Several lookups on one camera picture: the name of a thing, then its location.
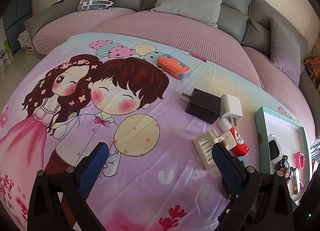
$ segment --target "boy's hair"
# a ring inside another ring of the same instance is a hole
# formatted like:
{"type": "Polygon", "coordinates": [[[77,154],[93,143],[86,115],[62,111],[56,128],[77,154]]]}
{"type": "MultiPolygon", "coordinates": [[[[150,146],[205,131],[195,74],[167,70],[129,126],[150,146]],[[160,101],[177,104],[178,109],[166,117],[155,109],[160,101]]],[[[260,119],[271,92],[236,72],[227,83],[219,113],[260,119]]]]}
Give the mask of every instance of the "boy's hair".
{"type": "Polygon", "coordinates": [[[112,83],[122,89],[139,92],[140,106],[153,103],[162,95],[169,85],[169,78],[151,63],[128,57],[126,59],[112,59],[106,61],[92,72],[91,82],[112,78],[112,83]]]}

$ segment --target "black power adapter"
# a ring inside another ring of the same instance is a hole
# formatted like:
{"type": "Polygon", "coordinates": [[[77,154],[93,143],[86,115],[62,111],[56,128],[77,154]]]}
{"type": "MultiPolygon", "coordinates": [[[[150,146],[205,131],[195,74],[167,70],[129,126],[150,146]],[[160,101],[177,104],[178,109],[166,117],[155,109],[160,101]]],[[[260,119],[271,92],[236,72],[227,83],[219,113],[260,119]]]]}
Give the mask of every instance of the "black power adapter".
{"type": "Polygon", "coordinates": [[[221,98],[213,94],[193,89],[191,96],[182,93],[181,101],[188,104],[186,113],[213,124],[220,117],[221,98]]]}

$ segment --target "screw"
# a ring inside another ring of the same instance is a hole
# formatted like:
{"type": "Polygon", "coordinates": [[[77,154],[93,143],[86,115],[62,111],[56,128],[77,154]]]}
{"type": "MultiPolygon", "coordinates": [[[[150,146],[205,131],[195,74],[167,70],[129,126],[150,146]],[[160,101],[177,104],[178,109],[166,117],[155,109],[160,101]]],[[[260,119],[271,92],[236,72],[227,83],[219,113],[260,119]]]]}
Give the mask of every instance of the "screw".
{"type": "Polygon", "coordinates": [[[66,169],[66,172],[68,172],[68,173],[72,173],[72,172],[74,172],[75,171],[75,167],[67,167],[67,169],[66,169]]]}
{"type": "Polygon", "coordinates": [[[250,172],[250,173],[253,173],[253,172],[255,172],[256,170],[255,170],[254,167],[248,166],[248,167],[247,167],[247,171],[250,172]]]}
{"type": "Polygon", "coordinates": [[[44,171],[42,169],[37,171],[37,176],[41,177],[43,174],[44,171]]]}
{"type": "Polygon", "coordinates": [[[277,170],[277,175],[283,177],[283,172],[281,170],[277,170]]]}

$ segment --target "floor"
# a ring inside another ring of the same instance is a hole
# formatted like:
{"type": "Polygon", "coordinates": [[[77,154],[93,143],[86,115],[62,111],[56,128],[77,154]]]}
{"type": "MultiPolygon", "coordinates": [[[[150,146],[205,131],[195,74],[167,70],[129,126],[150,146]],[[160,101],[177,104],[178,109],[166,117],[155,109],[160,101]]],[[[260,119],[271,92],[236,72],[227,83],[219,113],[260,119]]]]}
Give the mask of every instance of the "floor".
{"type": "Polygon", "coordinates": [[[26,75],[41,61],[33,51],[24,48],[0,65],[0,112],[26,75]]]}

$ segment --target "power plug prong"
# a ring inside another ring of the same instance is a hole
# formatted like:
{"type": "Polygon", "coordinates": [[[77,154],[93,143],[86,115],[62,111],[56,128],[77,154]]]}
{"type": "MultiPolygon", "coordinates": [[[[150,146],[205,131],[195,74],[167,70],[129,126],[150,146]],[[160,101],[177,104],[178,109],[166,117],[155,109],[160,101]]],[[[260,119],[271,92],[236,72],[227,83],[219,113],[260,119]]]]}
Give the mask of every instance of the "power plug prong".
{"type": "Polygon", "coordinates": [[[187,97],[188,99],[191,99],[191,95],[188,95],[186,93],[182,93],[182,96],[187,97]]]}
{"type": "Polygon", "coordinates": [[[185,99],[185,98],[180,98],[180,101],[183,101],[184,103],[190,103],[190,100],[187,100],[187,99],[185,99]]]}

